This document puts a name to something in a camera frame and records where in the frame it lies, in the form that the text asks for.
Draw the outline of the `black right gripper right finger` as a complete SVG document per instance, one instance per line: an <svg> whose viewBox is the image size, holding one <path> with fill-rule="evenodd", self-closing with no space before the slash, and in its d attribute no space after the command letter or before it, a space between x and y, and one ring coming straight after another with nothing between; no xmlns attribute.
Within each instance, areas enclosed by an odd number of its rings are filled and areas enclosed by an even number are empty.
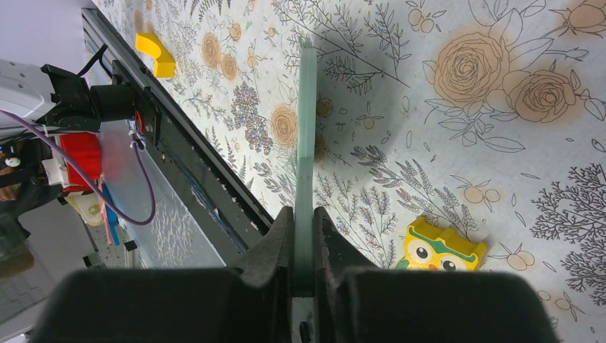
<svg viewBox="0 0 606 343"><path fill-rule="evenodd" d="M314 210L318 342L556 342L530 285L513 274L382 269Z"/></svg>

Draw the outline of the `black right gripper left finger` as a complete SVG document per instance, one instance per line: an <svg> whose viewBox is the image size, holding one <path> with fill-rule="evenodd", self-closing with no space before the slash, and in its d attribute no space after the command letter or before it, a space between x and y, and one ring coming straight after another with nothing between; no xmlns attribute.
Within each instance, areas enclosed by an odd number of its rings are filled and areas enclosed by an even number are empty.
<svg viewBox="0 0 606 343"><path fill-rule="evenodd" d="M222 268L96 269L53 292L33 342L290 342L284 207L267 234Z"/></svg>

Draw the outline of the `green hand brush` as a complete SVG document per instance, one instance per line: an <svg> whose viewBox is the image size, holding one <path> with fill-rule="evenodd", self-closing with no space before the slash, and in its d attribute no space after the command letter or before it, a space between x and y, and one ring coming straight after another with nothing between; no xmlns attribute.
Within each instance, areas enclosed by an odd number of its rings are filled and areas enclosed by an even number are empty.
<svg viewBox="0 0 606 343"><path fill-rule="evenodd" d="M310 297L314 291L313 166L316 131L317 50L311 39L299 43L297 109L297 184L294 208L294 296Z"/></svg>

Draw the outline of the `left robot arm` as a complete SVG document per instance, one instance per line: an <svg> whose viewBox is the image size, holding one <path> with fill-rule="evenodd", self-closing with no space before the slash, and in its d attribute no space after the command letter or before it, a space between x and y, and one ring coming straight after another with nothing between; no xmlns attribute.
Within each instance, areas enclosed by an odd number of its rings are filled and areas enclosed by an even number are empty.
<svg viewBox="0 0 606 343"><path fill-rule="evenodd" d="M136 111L136 93L113 78L111 84L89 86L84 75L102 63L107 45L75 74L50 64L36 66L1 60L1 138L26 133L9 115L36 128L59 131L98 131L101 123L130 119Z"/></svg>

